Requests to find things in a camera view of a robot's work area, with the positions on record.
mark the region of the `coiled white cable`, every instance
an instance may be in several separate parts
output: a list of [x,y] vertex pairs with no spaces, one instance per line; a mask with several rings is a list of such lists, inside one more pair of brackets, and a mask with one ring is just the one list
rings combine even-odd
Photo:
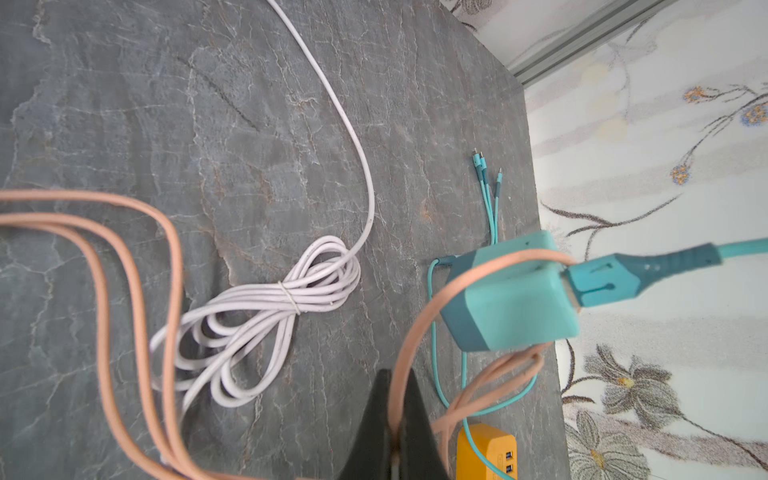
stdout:
[[[360,140],[336,97],[336,93],[299,32],[296,31],[285,12],[274,0],[266,1],[288,27],[291,35],[301,47],[306,59],[330,95],[333,106],[339,112],[346,130],[355,144],[362,165],[362,172],[366,178],[368,217],[360,238],[352,245],[352,248],[347,249],[344,242],[338,237],[319,238],[306,249],[298,263],[288,272],[282,282],[234,286],[222,292],[206,305],[191,310],[181,317],[181,328],[176,341],[176,367],[187,371],[200,371],[196,378],[175,382],[177,391],[186,392],[182,401],[182,416],[208,383],[210,383],[210,392],[214,401],[226,407],[244,405],[262,393],[277,377],[285,362],[293,335],[293,323],[298,311],[329,312],[335,310],[346,302],[349,294],[357,287],[360,281],[360,263],[355,255],[368,239],[373,225],[375,213],[373,181]],[[313,264],[321,253],[338,253],[339,256]],[[217,321],[217,314],[234,310],[257,310],[258,313],[240,326],[224,326]],[[215,337],[206,334],[203,329],[204,322],[208,329],[216,334]],[[275,326],[277,326],[277,335],[272,356],[261,380],[252,388],[238,386],[232,377],[232,367],[256,348]],[[184,358],[178,351],[178,346],[181,337],[190,329],[192,330],[192,337],[200,346],[222,348],[222,350],[202,359]],[[150,340],[150,352],[152,354],[163,343],[165,332],[166,328],[163,327],[152,336]],[[155,389],[160,389],[158,379],[153,378],[152,383]]]

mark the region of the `gray table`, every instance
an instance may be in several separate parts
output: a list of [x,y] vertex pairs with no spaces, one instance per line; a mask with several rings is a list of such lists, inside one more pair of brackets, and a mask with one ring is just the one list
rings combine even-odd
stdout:
[[[537,230],[536,193],[520,85],[438,2],[283,3],[371,163],[377,212],[359,255],[362,285],[340,310],[300,317],[283,371],[255,404],[222,409],[204,395],[184,434],[209,468],[333,478],[376,370],[392,366],[425,304],[429,261],[488,242],[469,151],[504,168],[503,237]],[[230,285],[282,278],[318,236],[358,237],[366,196],[351,141],[266,2],[6,0],[0,18],[0,179],[109,190],[160,208],[184,243],[187,307]],[[2,209],[30,207],[122,234],[151,330],[159,327],[167,245],[153,221],[87,204]],[[126,284],[98,246],[111,279],[118,400],[155,455],[137,404]],[[3,230],[0,292],[0,479],[146,478],[101,412],[79,252]],[[453,394],[458,350],[444,327],[439,345]],[[487,419],[517,436],[521,478],[568,478],[554,351],[546,358],[531,394]],[[473,356],[472,370],[487,361]],[[252,382],[262,367],[253,355],[240,374]],[[434,418],[442,406],[426,344],[415,370]]]

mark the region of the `flower center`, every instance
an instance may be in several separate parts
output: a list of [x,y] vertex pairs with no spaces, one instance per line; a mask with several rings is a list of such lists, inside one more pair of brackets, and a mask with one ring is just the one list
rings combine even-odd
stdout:
[[600,467],[600,470],[605,470],[605,457],[595,450],[590,450],[589,453],[592,455],[594,462]]
[[632,387],[634,387],[634,380],[629,377],[623,376],[616,381],[619,382],[619,385],[623,385],[628,389],[631,389]]

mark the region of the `wall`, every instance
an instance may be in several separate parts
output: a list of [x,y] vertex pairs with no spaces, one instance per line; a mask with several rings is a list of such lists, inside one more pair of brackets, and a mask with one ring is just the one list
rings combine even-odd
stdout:
[[[768,237],[768,2],[680,0],[526,91],[579,260]],[[768,478],[768,255],[585,310],[558,345],[574,480]]]
[[514,70],[611,0],[440,0],[478,40]]

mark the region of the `yellow power strip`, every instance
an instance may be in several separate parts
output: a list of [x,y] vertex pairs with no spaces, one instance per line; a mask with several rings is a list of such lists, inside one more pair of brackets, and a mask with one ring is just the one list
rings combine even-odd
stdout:
[[[470,425],[469,431],[480,453],[499,470],[517,480],[518,441],[515,437],[485,423]],[[501,480],[475,455],[475,451],[469,446],[464,429],[461,429],[458,434],[456,480]]]

